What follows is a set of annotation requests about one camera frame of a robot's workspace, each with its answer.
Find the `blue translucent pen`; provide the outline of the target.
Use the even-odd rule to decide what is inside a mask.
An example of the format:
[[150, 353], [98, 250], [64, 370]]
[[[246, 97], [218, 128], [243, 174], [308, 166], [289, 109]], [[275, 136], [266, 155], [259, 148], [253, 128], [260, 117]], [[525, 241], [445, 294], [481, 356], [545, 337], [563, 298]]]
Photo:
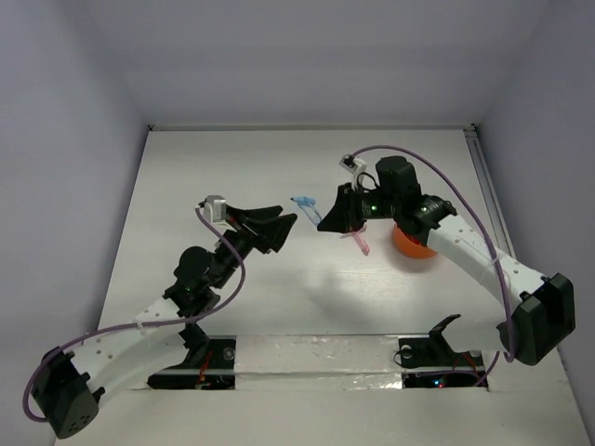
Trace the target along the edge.
[[321, 221], [322, 216], [316, 208], [316, 201], [308, 196], [294, 196], [291, 201], [305, 214], [309, 221], [317, 227]]

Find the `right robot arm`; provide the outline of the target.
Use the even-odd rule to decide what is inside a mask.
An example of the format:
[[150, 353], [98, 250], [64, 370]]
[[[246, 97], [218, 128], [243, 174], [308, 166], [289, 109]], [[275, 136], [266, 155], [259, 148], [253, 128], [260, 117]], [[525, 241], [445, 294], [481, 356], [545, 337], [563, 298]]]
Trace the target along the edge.
[[575, 329], [574, 286], [564, 275], [550, 277], [528, 268], [471, 226], [447, 200], [428, 195], [414, 166], [402, 156], [380, 159], [374, 188], [361, 184], [365, 162], [346, 155], [341, 165], [351, 180], [337, 188], [334, 205], [318, 224], [320, 232], [346, 234], [369, 220], [391, 219], [406, 236], [445, 256], [503, 306], [496, 327], [512, 357], [536, 365]]

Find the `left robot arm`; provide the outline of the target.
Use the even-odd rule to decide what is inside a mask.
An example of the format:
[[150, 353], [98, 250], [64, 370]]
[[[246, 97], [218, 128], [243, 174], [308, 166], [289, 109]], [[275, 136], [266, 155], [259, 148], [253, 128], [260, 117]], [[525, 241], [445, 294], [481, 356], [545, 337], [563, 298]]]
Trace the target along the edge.
[[280, 205], [239, 209], [219, 195], [206, 197], [194, 211], [217, 237], [215, 249], [186, 249], [174, 270], [174, 284], [154, 303], [127, 323], [49, 350], [29, 378], [23, 411], [48, 424], [58, 439], [88, 427], [115, 395], [173, 361], [187, 367], [200, 364], [209, 338], [199, 321], [240, 294], [247, 256], [254, 250], [279, 252], [298, 219]]

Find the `pink translucent pen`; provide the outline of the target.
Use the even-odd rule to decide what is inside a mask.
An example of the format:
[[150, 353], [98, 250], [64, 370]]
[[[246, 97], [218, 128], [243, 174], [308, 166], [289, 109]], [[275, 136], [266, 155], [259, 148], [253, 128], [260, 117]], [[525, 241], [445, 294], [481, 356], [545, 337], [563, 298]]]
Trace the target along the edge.
[[355, 243], [357, 244], [358, 248], [360, 249], [360, 251], [362, 252], [362, 254], [364, 256], [368, 256], [370, 254], [371, 249], [363, 237], [363, 233], [366, 232], [366, 229], [367, 229], [367, 227], [363, 226], [361, 229], [356, 230], [354, 232], [342, 234], [340, 236], [340, 238], [341, 239], [353, 239], [355, 241]]

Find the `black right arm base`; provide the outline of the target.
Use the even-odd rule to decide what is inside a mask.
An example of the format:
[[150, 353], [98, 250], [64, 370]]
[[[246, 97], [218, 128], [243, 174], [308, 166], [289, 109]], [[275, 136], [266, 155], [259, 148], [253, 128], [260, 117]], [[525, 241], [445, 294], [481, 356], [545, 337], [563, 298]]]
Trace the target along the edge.
[[425, 335], [400, 338], [393, 361], [408, 370], [428, 367], [454, 370], [457, 366], [470, 366], [478, 372], [484, 367], [482, 356], [473, 357], [469, 351], [454, 352], [443, 337], [444, 329], [459, 317], [459, 314], [448, 316]]

